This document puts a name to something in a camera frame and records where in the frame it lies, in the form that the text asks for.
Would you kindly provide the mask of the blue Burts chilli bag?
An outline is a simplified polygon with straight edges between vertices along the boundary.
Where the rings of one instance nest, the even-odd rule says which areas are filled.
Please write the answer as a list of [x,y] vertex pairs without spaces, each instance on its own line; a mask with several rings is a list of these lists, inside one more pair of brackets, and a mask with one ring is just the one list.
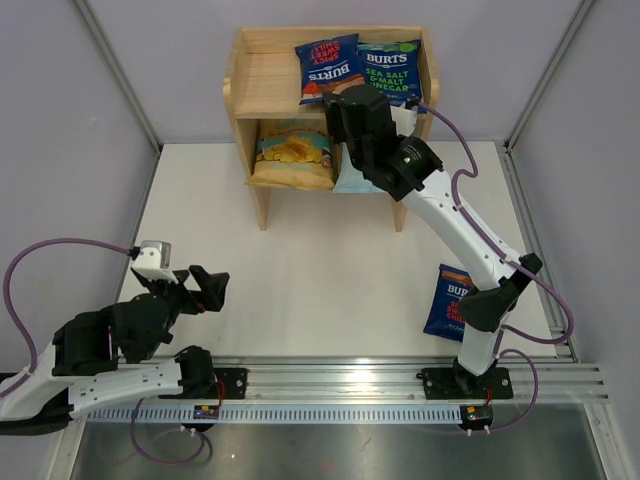
[[471,290],[468,273],[441,264],[429,315],[423,332],[447,340],[462,342],[465,321],[458,312],[458,302]]
[[300,105],[321,102],[325,93],[340,94],[365,84],[358,44],[359,34],[353,33],[295,47],[301,68]]

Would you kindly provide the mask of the blue Burts sea salt bag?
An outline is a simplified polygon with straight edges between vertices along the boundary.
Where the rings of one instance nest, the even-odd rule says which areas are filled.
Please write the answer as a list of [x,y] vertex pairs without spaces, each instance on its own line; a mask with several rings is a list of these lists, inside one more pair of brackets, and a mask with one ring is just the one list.
[[411,99],[423,99],[420,48],[420,40],[358,45],[367,83],[384,93],[392,106],[404,107]]

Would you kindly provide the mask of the light blue cassava chips bag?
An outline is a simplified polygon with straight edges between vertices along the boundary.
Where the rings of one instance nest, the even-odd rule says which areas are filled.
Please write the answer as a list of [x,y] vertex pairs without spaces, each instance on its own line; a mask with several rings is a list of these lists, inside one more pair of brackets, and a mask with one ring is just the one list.
[[343,160],[338,180],[333,188],[334,194],[375,194],[382,193],[371,181],[364,178],[350,160]]

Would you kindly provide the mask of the tan kettle cooked chips bag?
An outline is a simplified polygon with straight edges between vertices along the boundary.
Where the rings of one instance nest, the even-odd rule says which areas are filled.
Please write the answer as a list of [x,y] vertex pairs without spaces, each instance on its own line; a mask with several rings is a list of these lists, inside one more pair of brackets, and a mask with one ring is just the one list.
[[313,119],[262,120],[248,184],[332,190],[333,147],[326,124]]

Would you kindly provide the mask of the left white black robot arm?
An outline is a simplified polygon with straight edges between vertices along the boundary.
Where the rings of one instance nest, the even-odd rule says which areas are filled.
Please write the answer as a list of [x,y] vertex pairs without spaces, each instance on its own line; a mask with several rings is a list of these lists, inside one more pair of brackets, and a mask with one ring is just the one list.
[[145,293],[76,315],[57,330],[28,369],[1,383],[1,433],[39,436],[65,429],[101,407],[163,395],[203,398],[215,388],[211,353],[188,346],[169,360],[151,359],[173,340],[182,315],[218,312],[230,280],[199,265],[134,274]]

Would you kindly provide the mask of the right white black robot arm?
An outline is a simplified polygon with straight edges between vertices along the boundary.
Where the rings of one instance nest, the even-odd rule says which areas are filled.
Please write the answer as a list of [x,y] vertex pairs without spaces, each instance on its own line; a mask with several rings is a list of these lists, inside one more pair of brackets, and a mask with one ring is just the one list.
[[458,303],[464,321],[452,366],[419,373],[429,399],[500,397],[508,383],[497,368],[502,325],[542,262],[509,246],[455,195],[442,160],[415,135],[416,101],[394,107],[375,87],[357,85],[322,98],[330,137],[346,145],[353,167],[394,201],[413,211],[444,241],[468,272],[472,287]]

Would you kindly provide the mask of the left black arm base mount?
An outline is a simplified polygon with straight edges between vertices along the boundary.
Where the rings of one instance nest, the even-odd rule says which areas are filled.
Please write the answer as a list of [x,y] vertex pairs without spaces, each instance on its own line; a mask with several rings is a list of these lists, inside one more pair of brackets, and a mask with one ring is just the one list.
[[223,400],[244,400],[249,370],[240,367],[215,367],[215,378],[224,386]]

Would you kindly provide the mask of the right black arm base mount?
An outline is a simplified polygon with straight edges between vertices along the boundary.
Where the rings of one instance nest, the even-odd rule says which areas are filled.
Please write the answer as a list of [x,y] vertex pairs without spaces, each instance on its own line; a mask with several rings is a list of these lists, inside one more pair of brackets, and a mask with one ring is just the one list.
[[427,400],[510,400],[514,398],[509,370],[490,368],[480,376],[454,367],[424,368],[416,374]]

